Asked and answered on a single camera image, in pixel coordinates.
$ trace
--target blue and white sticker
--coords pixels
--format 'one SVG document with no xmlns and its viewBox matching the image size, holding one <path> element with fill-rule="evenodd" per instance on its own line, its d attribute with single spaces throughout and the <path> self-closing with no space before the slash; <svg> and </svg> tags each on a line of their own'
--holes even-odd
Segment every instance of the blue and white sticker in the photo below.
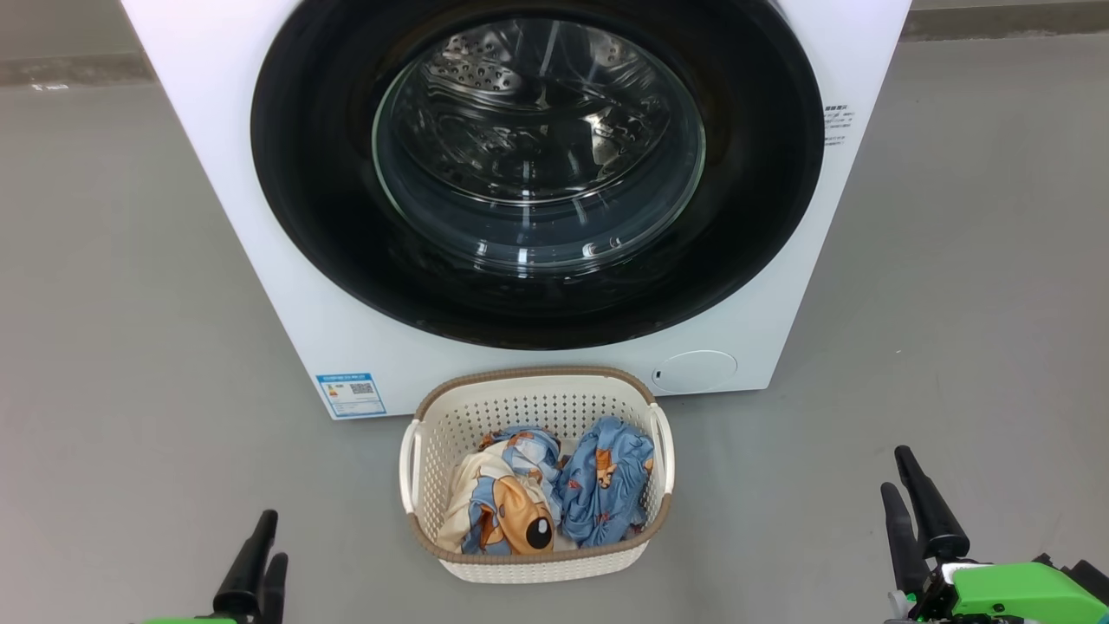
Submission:
<svg viewBox="0 0 1109 624">
<path fill-rule="evenodd" d="M 369 374 L 316 376 L 319 388 L 336 419 L 358 419 L 385 415 L 385 403 Z"/>
</svg>

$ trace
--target brown basket rim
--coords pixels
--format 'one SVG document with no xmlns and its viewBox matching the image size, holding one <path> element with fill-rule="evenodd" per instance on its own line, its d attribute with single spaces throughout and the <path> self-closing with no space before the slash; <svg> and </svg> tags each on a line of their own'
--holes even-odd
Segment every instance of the brown basket rim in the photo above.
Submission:
<svg viewBox="0 0 1109 624">
<path fill-rule="evenodd" d="M 420 402 L 419 408 L 416 410 L 416 419 L 419 421 L 424 420 L 424 416 L 427 413 L 428 408 L 431 407 L 437 399 L 454 390 L 464 386 L 469 386 L 474 383 L 482 383 L 487 381 L 501 381 L 508 379 L 520 379 L 520 378 L 541 378 L 541 377 L 560 377 L 560 376 L 583 376 L 583 377 L 607 377 L 618 379 L 622 382 L 630 385 L 634 388 L 643 399 L 647 401 L 648 406 L 655 403 L 654 395 L 648 390 L 647 386 L 639 381 L 635 377 L 621 371 L 619 369 L 613 369 L 610 367 L 537 367 L 528 369 L 506 369 L 502 371 L 491 371 L 488 374 L 477 374 L 472 376 L 465 376 L 460 378 L 452 379 L 448 382 L 440 385 L 438 388 L 433 390 L 425 399 Z M 437 559 L 448 562 L 457 563 L 464 565 L 529 565 L 529 564 L 542 564 L 542 563 L 558 563 L 563 561 L 577 561 L 586 560 L 606 555 L 612 555 L 617 553 L 622 553 L 633 549 L 638 549 L 643 544 L 651 541 L 651 538 L 662 529 L 662 524 L 667 521 L 667 516 L 670 514 L 670 498 L 671 494 L 663 494 L 662 501 L 659 504 L 659 513 L 654 516 L 654 522 L 649 524 L 647 529 L 635 535 L 631 540 L 625 540 L 623 542 L 617 542 L 615 544 L 609 544 L 606 546 L 596 546 L 591 549 L 579 549 L 577 551 L 563 551 L 558 553 L 550 553 L 543 555 L 467 555 L 461 553 L 455 553 L 446 549 L 439 548 L 437 544 L 431 542 L 431 540 L 424 533 L 424 530 L 419 525 L 419 519 L 416 518 L 415 513 L 408 514 L 409 523 L 413 528 L 413 533 L 416 534 L 416 540 L 424 546 L 424 550 L 435 555 Z"/>
</svg>

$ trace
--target cartoon character face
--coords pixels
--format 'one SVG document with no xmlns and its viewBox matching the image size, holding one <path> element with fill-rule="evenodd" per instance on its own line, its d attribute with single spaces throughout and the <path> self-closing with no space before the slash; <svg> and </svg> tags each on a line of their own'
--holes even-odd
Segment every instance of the cartoon character face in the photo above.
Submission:
<svg viewBox="0 0 1109 624">
<path fill-rule="evenodd" d="M 513 477 L 502 477 L 492 484 L 497 509 L 482 505 L 481 550 L 508 542 L 513 555 L 533 555 L 554 551 L 554 523 L 546 503 L 536 503 Z"/>
<path fill-rule="evenodd" d="M 612 463 L 612 449 L 597 450 L 597 483 L 601 488 L 608 489 L 612 485 L 612 473 L 617 471 L 617 464 Z"/>
</svg>

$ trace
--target cartoon eye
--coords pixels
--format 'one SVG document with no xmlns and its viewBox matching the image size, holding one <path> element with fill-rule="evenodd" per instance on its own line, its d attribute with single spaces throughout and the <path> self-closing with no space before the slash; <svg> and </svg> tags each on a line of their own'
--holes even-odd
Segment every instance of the cartoon eye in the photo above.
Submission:
<svg viewBox="0 0 1109 624">
<path fill-rule="evenodd" d="M 547 548 L 551 543 L 551 523 L 546 518 L 536 519 L 528 525 L 528 545 L 537 551 Z"/>
</svg>

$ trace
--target door glass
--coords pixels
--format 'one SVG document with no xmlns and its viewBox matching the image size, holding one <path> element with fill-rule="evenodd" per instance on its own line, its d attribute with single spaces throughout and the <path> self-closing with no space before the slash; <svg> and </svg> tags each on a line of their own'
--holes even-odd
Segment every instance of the door glass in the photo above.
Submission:
<svg viewBox="0 0 1109 624">
<path fill-rule="evenodd" d="M 452 34 L 401 70 L 373 149 L 394 207 L 437 245 L 479 269 L 578 274 L 681 213 L 704 130 L 678 76 L 631 41 L 515 19 Z"/>
</svg>

